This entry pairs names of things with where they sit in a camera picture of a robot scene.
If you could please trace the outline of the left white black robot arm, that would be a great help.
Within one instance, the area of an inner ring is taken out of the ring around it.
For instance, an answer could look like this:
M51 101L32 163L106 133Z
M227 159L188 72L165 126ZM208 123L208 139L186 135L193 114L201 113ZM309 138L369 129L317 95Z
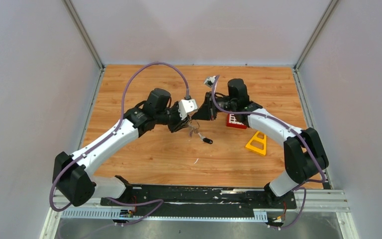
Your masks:
M50 202L58 190L70 206L81 206L91 198L113 198L119 205L132 201L132 192L125 181L117 178L95 177L96 170L127 144L137 140L156 125L166 125L170 132L186 128L190 114L197 110L191 97L171 102L171 94L160 88L148 98L128 109L120 120L92 143L73 152L62 151L55 157Z

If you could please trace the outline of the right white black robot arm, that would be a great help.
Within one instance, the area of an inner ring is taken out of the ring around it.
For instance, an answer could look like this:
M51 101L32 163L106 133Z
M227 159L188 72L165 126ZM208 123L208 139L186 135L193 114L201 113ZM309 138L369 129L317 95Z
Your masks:
M218 79L218 76L205 79L204 84L210 87L210 91L205 94L202 106L192 119L215 120L219 112L232 114L238 122L264 133L283 147L285 169L264 186L267 206L278 207L287 193L312 182L317 174L321 176L318 182L325 182L324 169L329 166L329 161L317 130L311 127L301 129L273 116L260 104L250 100L243 79L229 80L228 94L218 94Z

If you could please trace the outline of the silver keyring with clips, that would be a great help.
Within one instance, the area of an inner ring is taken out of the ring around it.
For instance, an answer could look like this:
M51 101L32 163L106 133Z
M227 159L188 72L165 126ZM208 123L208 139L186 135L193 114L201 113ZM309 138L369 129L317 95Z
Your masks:
M193 137L194 135L201 137L201 134L199 132L199 128L200 128L199 122L197 120L191 120L188 123L189 137Z

